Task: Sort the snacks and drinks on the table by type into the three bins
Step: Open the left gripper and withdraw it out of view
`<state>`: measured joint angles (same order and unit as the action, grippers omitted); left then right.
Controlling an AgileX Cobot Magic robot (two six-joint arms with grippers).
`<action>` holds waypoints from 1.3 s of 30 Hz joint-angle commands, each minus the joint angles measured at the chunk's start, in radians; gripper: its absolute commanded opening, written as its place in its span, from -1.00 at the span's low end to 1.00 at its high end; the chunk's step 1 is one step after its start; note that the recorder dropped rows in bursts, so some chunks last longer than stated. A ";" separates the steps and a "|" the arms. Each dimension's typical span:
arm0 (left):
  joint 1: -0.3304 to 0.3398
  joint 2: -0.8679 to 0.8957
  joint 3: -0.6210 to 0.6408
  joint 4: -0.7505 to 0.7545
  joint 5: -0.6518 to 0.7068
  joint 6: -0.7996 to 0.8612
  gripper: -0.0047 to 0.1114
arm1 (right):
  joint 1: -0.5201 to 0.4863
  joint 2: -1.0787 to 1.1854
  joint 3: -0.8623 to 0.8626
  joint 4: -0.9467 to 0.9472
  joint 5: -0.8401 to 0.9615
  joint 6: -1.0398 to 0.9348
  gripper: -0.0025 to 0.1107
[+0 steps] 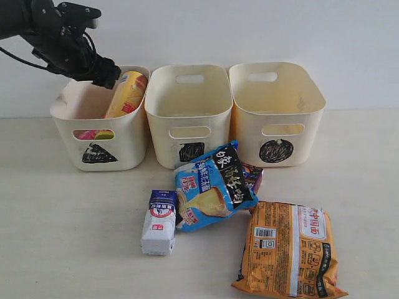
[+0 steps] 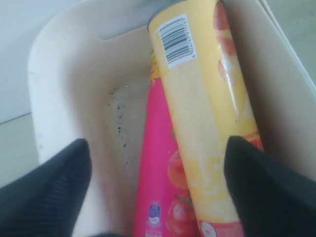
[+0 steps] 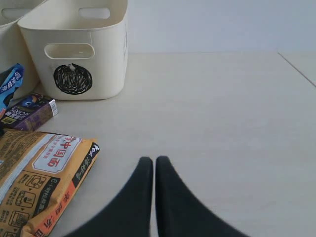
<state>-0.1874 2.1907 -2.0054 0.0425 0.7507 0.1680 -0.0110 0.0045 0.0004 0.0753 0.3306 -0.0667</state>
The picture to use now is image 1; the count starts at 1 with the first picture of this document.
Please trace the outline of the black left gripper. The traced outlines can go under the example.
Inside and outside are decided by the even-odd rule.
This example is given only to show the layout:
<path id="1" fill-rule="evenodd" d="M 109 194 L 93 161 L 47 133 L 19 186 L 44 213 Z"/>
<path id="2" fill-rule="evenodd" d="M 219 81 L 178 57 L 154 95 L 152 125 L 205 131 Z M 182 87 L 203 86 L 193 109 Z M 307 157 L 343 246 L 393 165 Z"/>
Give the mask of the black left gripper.
<path id="1" fill-rule="evenodd" d="M 83 21 L 38 18 L 31 22 L 32 55 L 47 64 L 48 71 L 74 78 L 91 80 L 113 89 L 122 73 L 112 59 L 99 56 L 93 40 L 85 32 L 95 29 L 96 19 Z"/>

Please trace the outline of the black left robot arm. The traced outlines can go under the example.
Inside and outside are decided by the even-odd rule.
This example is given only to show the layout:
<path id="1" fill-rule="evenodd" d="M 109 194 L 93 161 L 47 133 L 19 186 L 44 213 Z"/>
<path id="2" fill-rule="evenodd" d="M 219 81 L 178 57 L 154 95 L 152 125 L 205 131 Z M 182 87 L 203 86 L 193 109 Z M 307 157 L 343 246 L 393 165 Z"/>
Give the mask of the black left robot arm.
<path id="1" fill-rule="evenodd" d="M 47 72 L 113 89 L 122 71 L 97 53 L 86 31 L 97 27 L 101 15 L 94 7 L 65 1 L 1 1 L 1 39 L 23 38 Z"/>

